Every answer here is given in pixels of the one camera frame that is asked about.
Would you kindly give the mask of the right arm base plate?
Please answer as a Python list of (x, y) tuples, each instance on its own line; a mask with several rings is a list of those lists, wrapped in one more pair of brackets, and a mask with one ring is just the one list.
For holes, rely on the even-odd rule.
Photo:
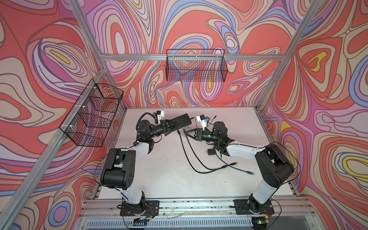
[(271, 200), (267, 200), (264, 204), (259, 204), (255, 200), (235, 199), (233, 208), (237, 215), (269, 215), (272, 216), (275, 211)]

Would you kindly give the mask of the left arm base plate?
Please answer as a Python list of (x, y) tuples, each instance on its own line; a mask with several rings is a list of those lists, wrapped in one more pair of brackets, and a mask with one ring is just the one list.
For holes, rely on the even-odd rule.
[(160, 201), (148, 200), (139, 204), (128, 204), (125, 201), (117, 205), (122, 217), (155, 217), (159, 214)]

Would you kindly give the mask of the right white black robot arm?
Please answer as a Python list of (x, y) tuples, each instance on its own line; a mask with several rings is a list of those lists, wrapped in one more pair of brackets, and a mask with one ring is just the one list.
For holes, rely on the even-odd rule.
[(276, 144), (251, 146), (236, 142), (228, 136), (228, 129), (223, 122), (215, 122), (212, 130), (205, 127), (186, 131), (186, 137), (212, 144), (215, 153), (257, 164), (262, 180), (246, 204), (249, 212), (253, 214), (261, 213), (272, 195), (295, 172), (292, 163)]

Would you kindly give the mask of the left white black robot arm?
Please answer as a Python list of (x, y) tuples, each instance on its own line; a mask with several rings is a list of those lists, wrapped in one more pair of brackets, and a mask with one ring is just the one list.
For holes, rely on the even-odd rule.
[(152, 152), (153, 138), (167, 136), (179, 127), (179, 119), (161, 119), (156, 113), (144, 113), (135, 127), (136, 141), (127, 148), (113, 148), (107, 153), (99, 184), (114, 189), (122, 196), (120, 208), (134, 215), (146, 212), (146, 198), (143, 191), (133, 185), (136, 158)]

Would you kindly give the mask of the black power adapter with cord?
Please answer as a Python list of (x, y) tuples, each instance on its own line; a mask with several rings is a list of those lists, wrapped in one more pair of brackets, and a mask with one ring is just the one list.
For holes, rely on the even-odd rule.
[[(207, 126), (208, 126), (210, 124), (211, 118), (206, 117), (206, 121), (207, 121)], [(208, 153), (208, 156), (213, 156), (213, 155), (216, 155), (216, 150), (214, 148), (208, 149), (207, 153)]]

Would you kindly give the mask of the black network switch box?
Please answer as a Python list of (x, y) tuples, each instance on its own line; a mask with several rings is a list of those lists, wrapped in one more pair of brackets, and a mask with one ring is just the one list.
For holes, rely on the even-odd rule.
[(188, 114), (183, 114), (181, 116), (175, 117), (168, 121), (170, 130), (178, 130), (189, 126), (192, 124), (192, 120), (190, 119)]

